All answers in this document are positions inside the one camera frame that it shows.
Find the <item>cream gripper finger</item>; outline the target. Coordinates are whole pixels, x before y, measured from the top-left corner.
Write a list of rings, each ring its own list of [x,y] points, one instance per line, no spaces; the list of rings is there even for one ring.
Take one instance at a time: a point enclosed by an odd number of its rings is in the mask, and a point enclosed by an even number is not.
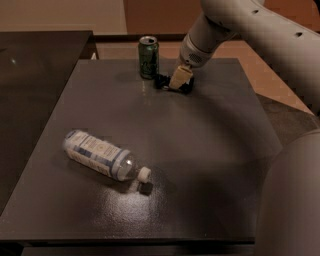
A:
[[[193,72],[192,69],[189,65],[179,65],[171,79],[170,79],[170,83],[169,83],[169,87],[171,89],[179,89],[183,84],[185,84],[186,82],[188,82],[193,76]]]

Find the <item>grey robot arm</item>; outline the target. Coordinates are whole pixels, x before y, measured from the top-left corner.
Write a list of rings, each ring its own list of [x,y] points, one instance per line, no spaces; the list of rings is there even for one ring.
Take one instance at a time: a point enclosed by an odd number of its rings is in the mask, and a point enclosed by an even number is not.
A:
[[[320,36],[264,6],[265,0],[200,0],[170,82],[178,89],[238,33],[287,85],[274,99],[320,112]],[[294,139],[264,179],[255,256],[320,256],[320,130]]]

